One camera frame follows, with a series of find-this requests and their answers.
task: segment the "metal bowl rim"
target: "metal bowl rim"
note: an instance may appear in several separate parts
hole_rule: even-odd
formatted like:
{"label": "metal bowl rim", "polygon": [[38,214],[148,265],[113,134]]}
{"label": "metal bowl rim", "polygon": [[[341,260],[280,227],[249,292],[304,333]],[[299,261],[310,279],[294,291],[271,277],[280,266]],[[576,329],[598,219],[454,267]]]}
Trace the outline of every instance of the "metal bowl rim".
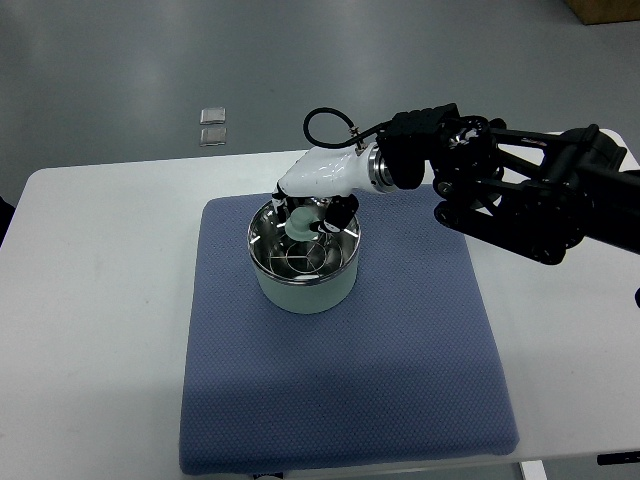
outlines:
{"label": "metal bowl rim", "polygon": [[358,221],[358,217],[354,216],[352,222],[355,222],[356,226],[358,227],[358,237],[356,238],[356,244],[353,247],[353,253],[349,257],[349,259],[338,270],[336,270],[335,272],[331,272],[329,275],[325,275],[324,277],[318,277],[318,278],[313,278],[308,280],[293,280],[290,278],[281,277],[280,275],[276,275],[275,273],[267,269],[258,261],[258,259],[253,253],[251,244],[249,243],[251,241],[251,227],[253,226],[254,222],[264,213],[265,209],[268,209],[271,207],[272,207],[271,201],[268,201],[262,207],[260,207],[258,211],[254,214],[253,218],[251,219],[251,222],[249,222],[249,228],[247,230],[247,249],[249,250],[249,255],[251,255],[251,261],[269,279],[275,280],[276,282],[281,283],[283,285],[290,285],[294,287],[309,287],[312,285],[319,285],[321,283],[328,282],[340,276],[342,273],[344,273],[347,270],[347,268],[349,268],[349,266],[353,263],[353,261],[358,257],[360,253],[359,250],[360,250],[360,239],[362,238],[362,230],[360,229],[360,222]]}

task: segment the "white table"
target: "white table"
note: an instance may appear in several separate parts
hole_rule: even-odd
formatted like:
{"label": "white table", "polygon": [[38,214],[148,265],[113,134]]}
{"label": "white table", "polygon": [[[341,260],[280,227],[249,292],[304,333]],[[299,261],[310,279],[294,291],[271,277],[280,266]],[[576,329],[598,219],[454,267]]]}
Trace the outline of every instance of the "white table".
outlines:
{"label": "white table", "polygon": [[[58,168],[29,179],[0,249],[0,477],[182,478],[202,209],[215,197],[271,191],[302,153]],[[625,162],[636,168],[631,155]],[[640,256],[585,239],[547,267],[468,245],[520,431],[516,451],[290,477],[640,449]]]}

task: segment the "cardboard box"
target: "cardboard box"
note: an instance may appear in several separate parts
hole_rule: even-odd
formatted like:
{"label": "cardboard box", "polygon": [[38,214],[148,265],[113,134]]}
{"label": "cardboard box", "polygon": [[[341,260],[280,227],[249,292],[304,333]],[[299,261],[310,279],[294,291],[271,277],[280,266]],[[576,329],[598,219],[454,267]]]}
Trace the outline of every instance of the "cardboard box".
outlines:
{"label": "cardboard box", "polygon": [[585,25],[640,20],[640,0],[565,0]]}

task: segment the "white container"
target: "white container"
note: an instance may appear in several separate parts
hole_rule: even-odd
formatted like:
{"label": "white container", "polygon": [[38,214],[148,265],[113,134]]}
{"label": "white container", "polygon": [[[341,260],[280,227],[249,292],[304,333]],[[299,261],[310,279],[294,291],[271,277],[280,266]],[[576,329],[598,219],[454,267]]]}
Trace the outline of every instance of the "white container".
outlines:
{"label": "white container", "polygon": [[[327,203],[308,200],[304,208],[324,217]],[[356,281],[360,225],[357,218],[336,234],[310,241],[289,238],[271,202],[255,214],[247,235],[249,253],[263,293],[294,313],[319,313],[336,306]]]}

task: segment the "concrete floor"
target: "concrete floor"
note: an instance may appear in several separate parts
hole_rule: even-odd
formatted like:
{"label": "concrete floor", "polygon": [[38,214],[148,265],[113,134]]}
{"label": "concrete floor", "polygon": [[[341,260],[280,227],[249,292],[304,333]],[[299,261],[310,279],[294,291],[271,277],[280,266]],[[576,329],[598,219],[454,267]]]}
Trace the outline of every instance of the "concrete floor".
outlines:
{"label": "concrete floor", "polygon": [[[361,127],[449,102],[522,130],[597,123],[638,156],[638,45],[640,22],[585,27],[562,0],[2,2],[0,196],[15,205],[42,168],[307,148],[302,119],[325,105]],[[227,108],[224,146],[198,146],[207,106]],[[313,131],[346,135],[327,119]],[[594,457],[546,466],[640,475]]]}

